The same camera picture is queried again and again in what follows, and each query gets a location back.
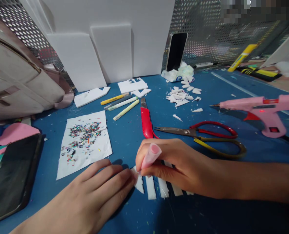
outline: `red utility knife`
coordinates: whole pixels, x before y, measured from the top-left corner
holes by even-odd
[[[141,103],[140,111],[141,111],[142,132],[144,133],[144,137],[147,139],[153,138],[153,136],[158,138],[152,129],[150,111],[147,108],[147,103],[145,102],[145,98],[140,99],[140,103]]]

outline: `scissors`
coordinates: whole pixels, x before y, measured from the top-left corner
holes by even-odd
[[[213,124],[213,125],[222,127],[224,129],[226,129],[229,133],[231,133],[231,135],[224,135],[224,134],[211,132],[211,131],[199,128],[200,126],[206,125],[206,124]],[[209,149],[210,151],[212,151],[212,152],[214,152],[214,153],[216,153],[222,157],[228,158],[228,159],[239,159],[239,158],[244,157],[246,154],[245,146],[241,142],[235,140],[238,137],[237,132],[235,130],[233,130],[232,128],[230,128],[229,126],[224,125],[224,124],[219,123],[219,122],[203,121],[203,122],[200,122],[198,124],[191,126],[190,129],[171,128],[171,127],[155,127],[155,130],[158,130],[161,132],[177,134],[177,135],[182,135],[182,136],[193,137],[194,141],[196,143],[198,143],[198,144],[204,146],[205,148]],[[201,136],[198,136],[196,134],[197,132],[206,133],[206,134],[220,137],[220,138],[201,137]],[[206,144],[204,142],[230,142],[230,143],[233,143],[236,146],[238,146],[240,149],[240,152],[237,154],[226,154],[226,153],[223,153],[223,152],[220,152],[220,151],[214,149],[213,147],[209,146],[208,144]]]

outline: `scissor blade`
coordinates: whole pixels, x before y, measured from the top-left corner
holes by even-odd
[[[141,104],[141,107],[148,109],[147,103],[145,102],[145,98],[140,99],[140,104]]]
[[[182,135],[182,136],[196,137],[196,131],[194,129],[190,130],[190,129],[182,129],[182,128],[155,127],[155,130]]]

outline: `glue gun trigger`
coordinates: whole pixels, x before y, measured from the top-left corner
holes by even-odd
[[[252,114],[251,112],[249,112],[246,116],[246,118],[244,119],[244,121],[246,120],[261,120],[258,116]]]

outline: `black smartphone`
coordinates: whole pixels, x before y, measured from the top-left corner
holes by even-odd
[[[166,70],[178,70],[183,57],[184,47],[186,46],[188,34],[186,32],[174,33],[170,38]]]
[[[0,221],[29,203],[42,142],[35,134],[7,146],[0,161]]]

